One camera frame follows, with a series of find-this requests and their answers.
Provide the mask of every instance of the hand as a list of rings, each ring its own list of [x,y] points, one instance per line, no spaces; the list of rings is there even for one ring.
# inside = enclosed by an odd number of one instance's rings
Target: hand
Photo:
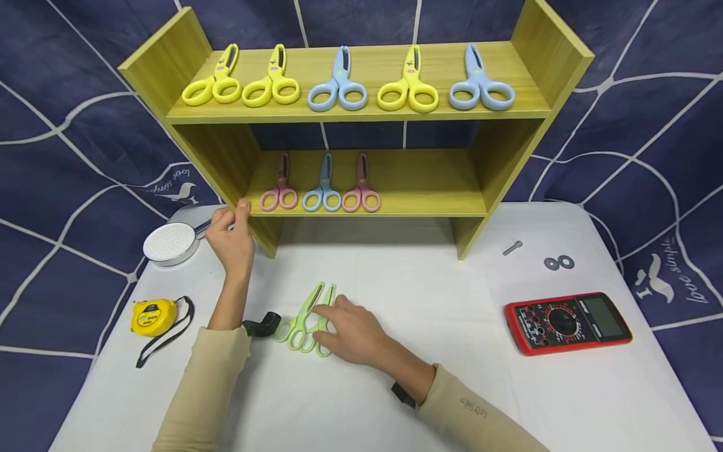
[[[380,357],[394,340],[387,336],[377,318],[363,306],[339,295],[333,306],[318,304],[312,312],[334,324],[336,334],[315,331],[314,340],[344,361],[380,368]]]
[[[256,245],[248,225],[250,213],[249,201],[242,198],[236,212],[227,207],[214,212],[206,231],[206,239],[226,270],[227,279],[244,279],[251,274]]]

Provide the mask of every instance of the bird logo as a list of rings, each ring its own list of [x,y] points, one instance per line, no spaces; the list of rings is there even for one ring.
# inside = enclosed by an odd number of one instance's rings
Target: bird logo
[[[196,205],[198,204],[198,201],[196,201],[196,198],[191,196],[191,188],[196,187],[196,184],[192,184],[191,182],[184,182],[181,185],[181,188],[179,189],[179,193],[177,195],[156,195],[156,196],[162,196],[167,197],[168,199],[172,201],[178,201],[178,202],[184,202],[185,200],[191,201],[191,204]]]
[[[653,262],[650,264],[648,272],[646,273],[646,271],[642,268],[638,270],[638,278],[635,282],[636,287],[639,287],[646,279],[648,279],[648,285],[650,287],[646,287],[645,290],[640,292],[636,291],[636,294],[638,295],[638,298],[643,299],[648,295],[652,295],[653,292],[651,292],[650,289],[653,289],[653,291],[661,294],[665,297],[666,301],[670,303],[673,301],[673,297],[675,296],[673,287],[658,277],[658,272],[660,271],[661,266],[660,256],[653,253],[651,257],[653,258]]]

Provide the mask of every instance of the red multimeter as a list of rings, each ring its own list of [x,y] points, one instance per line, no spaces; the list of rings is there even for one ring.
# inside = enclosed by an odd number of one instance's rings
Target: red multimeter
[[[602,292],[510,303],[505,316],[517,347],[528,356],[633,340],[623,317]]]

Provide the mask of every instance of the beige sleeve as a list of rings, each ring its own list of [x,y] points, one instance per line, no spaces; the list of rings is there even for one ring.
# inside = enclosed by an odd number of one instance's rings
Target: beige sleeve
[[[249,357],[246,328],[201,328],[152,452],[216,451],[231,392]]]
[[[517,422],[435,364],[427,400],[417,408],[424,423],[456,440],[467,452],[549,452]]]

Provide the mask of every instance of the wooden shelf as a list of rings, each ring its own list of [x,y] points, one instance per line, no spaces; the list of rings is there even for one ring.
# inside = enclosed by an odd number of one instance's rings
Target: wooden shelf
[[[178,97],[166,115],[172,124],[221,124],[269,122],[339,122],[339,121],[424,121],[451,119],[534,119],[545,118],[550,108],[532,76],[509,41],[477,43],[487,74],[503,80],[515,89],[516,100],[507,111],[490,111],[478,103],[469,111],[459,111],[449,104],[449,90],[456,82],[466,79],[464,50],[467,43],[421,44],[421,79],[437,88],[440,103],[436,110],[420,114],[405,105],[397,111],[384,111],[377,106],[377,92],[388,82],[401,78],[401,66],[409,46],[350,47],[351,79],[367,88],[367,105],[359,111],[346,111],[338,103],[331,110],[315,113],[307,105],[311,88],[331,78],[331,67],[337,47],[287,48],[286,76],[299,82],[301,97],[291,105],[282,106],[271,100],[259,108],[250,108],[239,99],[231,104],[211,100],[190,107]],[[193,80],[213,73],[221,55],[214,51],[198,69]],[[242,86],[266,75],[271,49],[241,50],[231,76]]]
[[[507,111],[490,111],[481,104],[470,111],[458,111],[450,106],[448,94],[454,83],[466,79],[466,45],[420,46],[421,78],[440,95],[439,106],[428,114],[408,106],[398,111],[383,111],[377,106],[379,89],[401,78],[407,45],[351,48],[351,79],[363,83],[368,93],[367,105],[359,111],[346,111],[337,105],[325,113],[315,113],[307,105],[311,88],[331,78],[336,47],[287,49],[286,75],[295,78],[301,88],[301,98],[291,105],[280,106],[272,100],[263,107],[249,108],[240,100],[221,105],[212,99],[205,105],[189,107],[181,100],[181,93],[190,82],[211,75],[220,54],[212,50],[190,7],[181,8],[119,70],[229,206],[235,206],[241,197],[250,198],[249,228],[267,256],[275,256],[289,217],[433,216],[450,219],[457,257],[462,260],[593,59],[590,49],[546,0],[525,0],[509,41],[477,43],[488,75],[509,83],[516,91],[515,104]],[[266,75],[270,54],[270,48],[240,51],[231,75],[243,86],[260,79]],[[252,123],[454,119],[477,122],[475,138],[467,149],[364,151],[369,161],[369,185],[382,197],[382,207],[375,213],[327,212],[323,208],[308,213],[300,205],[264,212],[259,207],[261,195],[275,185],[280,153],[260,149]],[[298,192],[299,201],[319,184],[325,152],[290,152],[288,183]],[[332,186],[343,195],[356,185],[359,151],[331,152]]]
[[[332,151],[334,168],[331,186],[343,196],[356,186],[358,150]],[[307,212],[304,195],[319,185],[321,162],[326,151],[297,150],[289,153],[288,185],[299,194],[299,204],[290,210],[259,208],[263,193],[274,186],[280,152],[261,154],[247,197],[252,216],[370,216],[370,217],[475,217],[487,214],[469,153],[466,149],[365,150],[369,164],[369,187],[379,192],[382,207],[374,213],[364,209],[327,212],[322,206]]]

